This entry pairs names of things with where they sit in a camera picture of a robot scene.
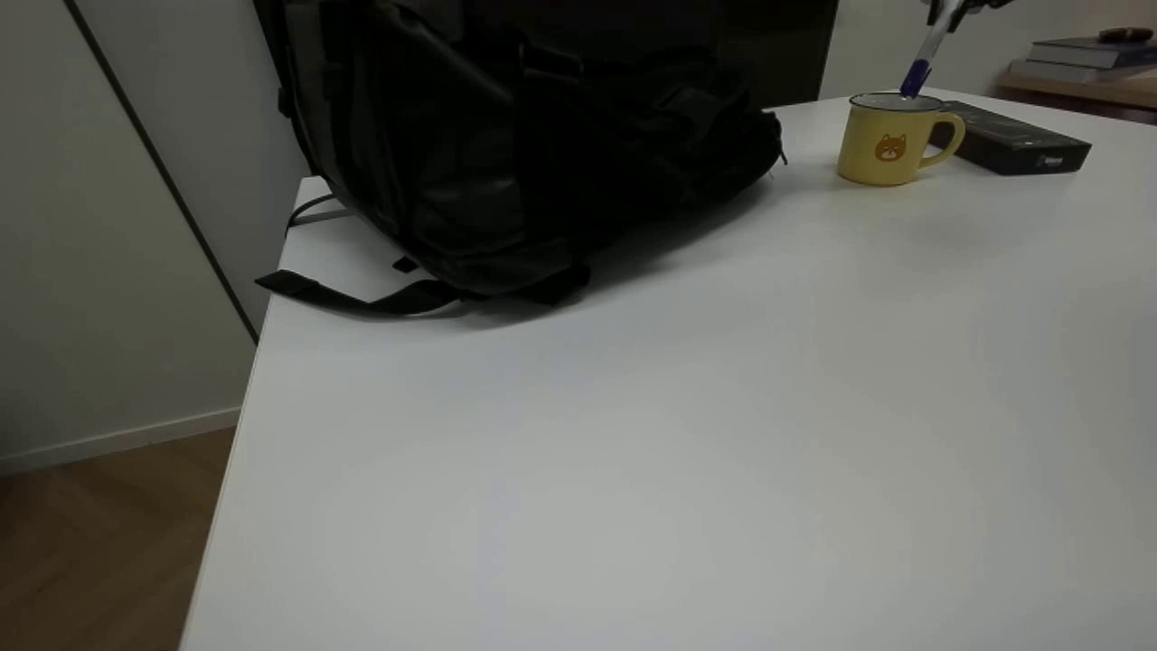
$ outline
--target white table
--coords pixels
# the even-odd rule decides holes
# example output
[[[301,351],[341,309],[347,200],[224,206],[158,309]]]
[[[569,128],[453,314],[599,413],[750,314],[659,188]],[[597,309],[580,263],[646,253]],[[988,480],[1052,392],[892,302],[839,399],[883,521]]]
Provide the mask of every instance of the white table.
[[[186,651],[1152,651],[1157,129],[971,102],[1086,174],[853,188],[794,104],[738,222],[548,320],[274,302]],[[365,231],[287,269],[381,293]]]

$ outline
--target floor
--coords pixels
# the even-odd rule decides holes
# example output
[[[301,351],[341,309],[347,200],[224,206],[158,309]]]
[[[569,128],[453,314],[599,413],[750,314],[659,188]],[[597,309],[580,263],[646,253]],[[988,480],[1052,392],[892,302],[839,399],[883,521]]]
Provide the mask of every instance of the floor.
[[[0,646],[175,651],[230,433],[0,478]]]

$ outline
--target mug logo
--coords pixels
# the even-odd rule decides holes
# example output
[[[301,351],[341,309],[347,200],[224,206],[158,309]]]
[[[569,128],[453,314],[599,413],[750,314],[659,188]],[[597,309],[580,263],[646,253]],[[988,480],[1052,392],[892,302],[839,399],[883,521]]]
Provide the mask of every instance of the mug logo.
[[[879,163],[897,163],[897,159],[903,159],[903,151],[908,151],[908,139],[900,139],[900,134],[891,134],[876,146]]]

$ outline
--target black backpack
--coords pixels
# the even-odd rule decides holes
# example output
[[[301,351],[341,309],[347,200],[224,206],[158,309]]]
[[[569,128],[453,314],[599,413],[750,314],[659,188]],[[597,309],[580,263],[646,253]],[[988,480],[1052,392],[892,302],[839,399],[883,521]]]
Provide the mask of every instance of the black backpack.
[[[310,168],[433,274],[374,303],[259,279],[306,303],[560,303],[628,229],[728,204],[782,159],[779,120],[710,50],[591,63],[517,29],[448,45],[399,0],[265,0],[259,18]]]

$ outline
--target mug handle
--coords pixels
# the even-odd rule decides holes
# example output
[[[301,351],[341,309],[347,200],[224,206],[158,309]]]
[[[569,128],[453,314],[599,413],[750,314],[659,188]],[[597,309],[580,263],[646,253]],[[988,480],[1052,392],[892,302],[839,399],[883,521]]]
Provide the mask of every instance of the mug handle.
[[[963,116],[939,112],[938,123],[946,123],[946,128],[950,128],[950,140],[946,140],[946,149],[939,149],[934,159],[923,159],[917,168],[939,168],[946,155],[956,155],[956,151],[964,146],[968,128],[964,128]]]

